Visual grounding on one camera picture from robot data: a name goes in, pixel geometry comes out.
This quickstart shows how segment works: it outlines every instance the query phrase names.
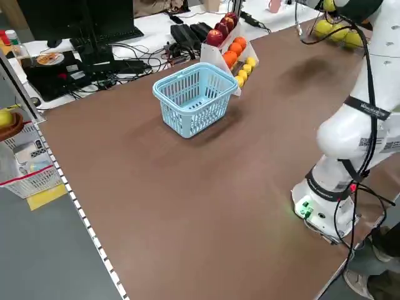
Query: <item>white desk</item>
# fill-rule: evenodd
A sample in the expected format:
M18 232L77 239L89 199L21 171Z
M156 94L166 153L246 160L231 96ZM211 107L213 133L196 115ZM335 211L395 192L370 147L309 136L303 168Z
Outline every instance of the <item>white desk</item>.
M198 22L205 22L210 26L214 26L223 16L224 13L228 11L228 0L225 3L221 3L219 7L219 13L205 13L205 14L197 14L203 13L204 8L202 5L190 7L191 12L186 12L184 14L180 14L179 16L190 18L183 19L186 24L196 24ZM279 12L277 14L272 14L268 11L268 0L247 0L243 2L243 11L251 14L253 18L258 21L264 23L272 32L276 32L290 26L294 25L294 5L282 4ZM305 7L298 7L298 16L301 22L308 21L310 19L315 18L318 15L318 12ZM260 38L261 36L267 35L267 31L261 28L252 27L249 24L245 23L242 19L240 19L242 28L246 33L246 38L248 40L253 40L256 38ZM135 26L138 27L143 33L143 37L139 37L136 39L129 39L123 41L122 43L139 46L146 46L150 52L154 52L157 49L162 48L167 41L173 42L174 39L170 33L171 25L174 25L170 18L166 14L156 14L153 16L140 17L135 19ZM293 38L296 39L296 33L293 32ZM32 56L37 56L41 53L41 51L47 52L63 52L73 50L73 47L68 39L62 41L62 43L54 49L45 51L48 47L46 46L46 41L34 41L28 42L25 44L29 53ZM124 49L121 47L114 47L113 53L120 58L132 58L133 52L129 49ZM41 98L37 92L31 87L31 85L27 82L26 75L22 70L21 66L18 64L16 59L9 60L12 67L14 68L18 78L24 84L27 93L31 97ZM84 88L86 91L95 91L96 88L94 86L88 86ZM88 93L77 93L81 97L85 97ZM51 102L42 103L38 109L51 109L57 106L75 101L75 99L70 95L65 95L59 97Z

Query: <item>keyboard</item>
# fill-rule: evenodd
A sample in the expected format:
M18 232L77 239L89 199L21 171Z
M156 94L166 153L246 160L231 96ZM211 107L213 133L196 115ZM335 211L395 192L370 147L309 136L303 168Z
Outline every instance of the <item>keyboard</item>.
M126 39L140 38L144 36L143 32L141 32L138 28L134 28L133 30L126 32L119 32L115 34L103 34L96 36L97 43L99 44L111 44L119 41L124 41ZM89 44L89 39L85 39L83 37L72 38L69 40L72 46L77 50L79 47Z

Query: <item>person's leg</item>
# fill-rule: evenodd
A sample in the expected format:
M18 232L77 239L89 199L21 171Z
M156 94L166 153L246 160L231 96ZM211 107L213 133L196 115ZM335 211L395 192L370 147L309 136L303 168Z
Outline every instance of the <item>person's leg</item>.
M357 294L371 300L399 300L400 274L384 271L381 275L367 276L347 270L343 274L347 285Z
M386 270L381 275L369 276L367 288L375 300L399 300L400 274Z
M372 245L378 259L382 261L389 261L390 258L400 258L400 222L397 223L392 229L388 227L381 227L374 229L371 234Z

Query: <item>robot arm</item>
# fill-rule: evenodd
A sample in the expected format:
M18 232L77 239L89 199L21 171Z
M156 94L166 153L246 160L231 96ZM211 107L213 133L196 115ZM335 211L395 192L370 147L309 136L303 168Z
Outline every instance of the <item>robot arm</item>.
M377 143L368 169L400 150L400 1L334 0L338 13L360 24L366 18L373 26L369 43L376 107L390 114L377 121ZM361 105L369 103L366 58L351 97ZM355 170L366 157L371 135L371 116L343 104L317 132L317 142L325 154L292 190L296 214L325 235L338 240L351 232L354 204L348 196L338 205L352 177L338 159L348 159Z

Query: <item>yellow paper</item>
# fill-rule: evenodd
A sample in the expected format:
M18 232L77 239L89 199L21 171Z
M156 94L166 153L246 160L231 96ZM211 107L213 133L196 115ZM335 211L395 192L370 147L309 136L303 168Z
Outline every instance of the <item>yellow paper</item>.
M61 197L62 195L65 195L66 193L67 190L65 189L65 186L63 184L59 184L58 186L54 186L51 189L47 189L26 199L31 211L33 211Z

